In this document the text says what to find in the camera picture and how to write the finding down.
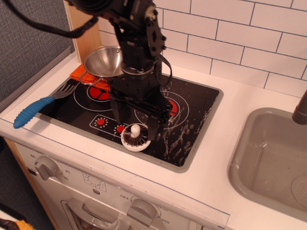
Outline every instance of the tile backsplash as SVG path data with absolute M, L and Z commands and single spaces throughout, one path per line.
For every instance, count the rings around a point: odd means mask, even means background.
M 307 89 L 307 0 L 153 0 L 176 66 L 301 97 Z M 99 20 L 102 45 L 118 45 Z

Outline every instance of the robotic arm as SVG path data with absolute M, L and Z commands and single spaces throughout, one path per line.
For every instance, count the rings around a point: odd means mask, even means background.
M 149 140 L 155 140 L 172 109 L 160 93 L 166 37 L 161 34 L 152 0 L 66 0 L 80 11 L 105 18 L 115 28 L 121 47 L 124 75 L 109 78 L 111 107 L 116 120 L 124 122 L 130 109 L 148 116 Z

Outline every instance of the fork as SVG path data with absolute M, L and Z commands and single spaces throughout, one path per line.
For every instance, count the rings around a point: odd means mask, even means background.
M 33 102 L 25 109 L 23 109 L 16 119 L 14 120 L 13 127 L 14 128 L 21 128 L 25 124 L 27 124 L 42 108 L 46 105 L 53 103 L 56 99 L 67 97 L 70 95 L 74 89 L 76 88 L 75 85 L 68 85 L 64 84 L 57 92 L 55 92 L 52 96 L 44 97 L 39 99 L 36 102 Z

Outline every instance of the stovetop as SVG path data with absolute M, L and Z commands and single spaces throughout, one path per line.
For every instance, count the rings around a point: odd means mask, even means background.
M 132 110 L 125 123 L 118 124 L 110 107 L 108 92 L 82 85 L 70 78 L 65 82 L 76 85 L 74 93 L 56 99 L 43 108 L 39 112 L 40 119 L 115 148 L 122 147 L 120 135 L 126 126 L 134 123 L 146 124 L 146 115 L 136 110 Z M 202 139 L 198 136 L 204 135 L 206 127 L 203 126 L 215 112 L 212 109 L 213 104 L 214 108 L 218 106 L 220 91 L 172 78 L 168 86 L 161 88 L 161 92 L 173 105 L 171 118 L 156 140 L 137 155 L 146 155 L 145 158 L 151 156 L 153 158 L 147 158 L 154 163 L 171 164 L 172 167 L 180 168 L 185 165 L 188 156 L 193 155 L 197 140 Z

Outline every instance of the wooden panel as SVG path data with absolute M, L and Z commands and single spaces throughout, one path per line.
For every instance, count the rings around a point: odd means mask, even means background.
M 27 166 L 25 165 L 25 163 L 24 163 L 24 161 L 23 161 L 23 159 L 22 159 L 22 157 L 21 157 L 21 155 L 20 155 L 20 153 L 19 153 L 15 143 L 13 141 L 9 140 L 9 139 L 6 139 L 6 138 L 5 138 L 5 142 L 8 144 L 11 152 L 13 153 L 15 159 L 17 160 L 20 168 L 22 169 L 22 171 L 23 171 L 24 175 L 26 176 L 26 178 L 27 178 L 29 184 L 31 185 L 32 189 L 34 190 L 34 192 L 35 192 L 39 202 L 42 204 L 44 210 L 46 211 L 46 213 L 47 213 L 51 223 L 53 224 L 54 228 L 56 230 L 60 230 L 58 225 L 57 225 L 57 223 L 56 223 L 56 221 L 54 220 L 54 218 L 53 218 L 53 216 L 52 216 L 52 214 L 51 214 L 51 212 L 50 212 L 50 210 L 49 210 L 49 208 L 48 208 L 48 206 L 47 206 L 43 196 L 41 195 L 38 187 L 36 186 L 34 180 L 32 179 L 32 177 L 31 177 L 31 175 L 30 175 L 30 173 L 29 173 L 29 171 L 27 169 Z
M 75 7 L 68 5 L 66 1 L 64 1 L 64 5 L 71 30 L 82 26 L 92 18 L 91 15 L 82 13 Z M 87 55 L 101 46 L 98 23 L 86 31 L 80 38 L 73 39 L 73 43 L 78 55 L 78 60 L 82 63 Z

